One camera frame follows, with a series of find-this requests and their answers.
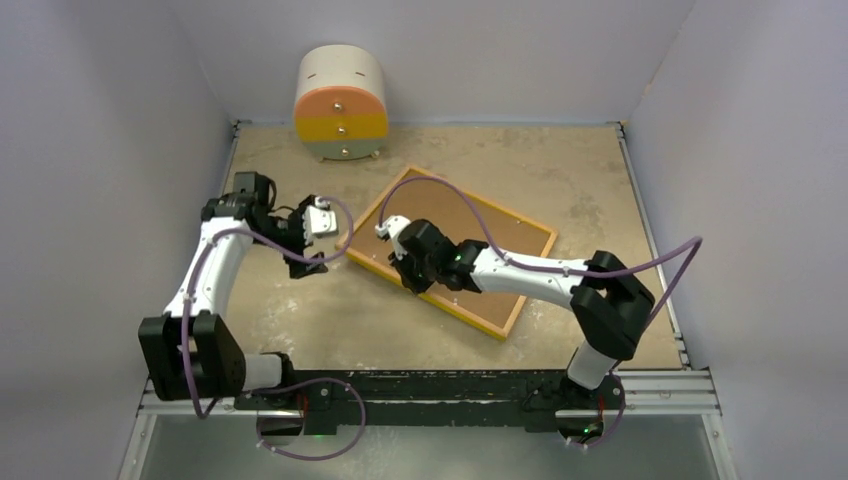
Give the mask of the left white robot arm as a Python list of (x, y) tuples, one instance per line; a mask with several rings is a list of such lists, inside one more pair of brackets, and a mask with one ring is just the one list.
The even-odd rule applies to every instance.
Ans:
[(177, 293), (162, 314), (141, 321), (138, 338), (154, 391), (164, 401), (220, 399), (259, 390), (272, 408), (297, 399), (287, 355), (246, 354), (223, 319), (243, 259), (254, 244), (283, 249), (293, 279), (326, 272), (307, 248), (338, 231), (329, 202), (308, 195), (287, 215), (275, 210), (276, 184), (258, 172), (236, 174), (231, 192), (201, 209), (199, 242)]

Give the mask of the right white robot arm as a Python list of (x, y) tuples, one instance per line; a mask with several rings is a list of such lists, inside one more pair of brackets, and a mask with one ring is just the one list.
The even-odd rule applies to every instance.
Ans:
[(503, 251), (473, 239), (453, 243), (433, 223), (392, 215), (375, 228), (392, 247), (390, 265), (415, 294), (439, 284), (450, 291), (509, 293), (571, 311), (584, 336), (561, 381), (564, 399), (584, 407), (618, 364), (630, 360), (652, 318), (655, 298), (612, 253), (560, 260)]

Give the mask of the yellow picture frame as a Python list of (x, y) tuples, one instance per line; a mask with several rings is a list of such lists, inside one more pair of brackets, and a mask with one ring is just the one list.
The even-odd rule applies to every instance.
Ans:
[[(486, 239), (471, 209), (443, 184), (415, 181), (394, 194), (389, 193), (403, 180), (430, 174), (417, 166), (407, 166), (389, 182), (355, 221), (352, 244), (346, 251), (350, 260), (397, 286), (401, 284), (398, 273), (388, 261), (392, 252), (390, 244), (379, 240), (375, 233), (384, 199), (389, 200), (386, 216), (398, 214), (411, 220), (427, 219), (454, 243)], [(550, 254), (558, 237), (557, 230), (467, 189), (463, 193), (480, 212), (499, 248), (541, 257)], [(499, 340), (506, 339), (526, 301), (524, 296), (517, 294), (452, 292), (439, 284), (419, 298)]]

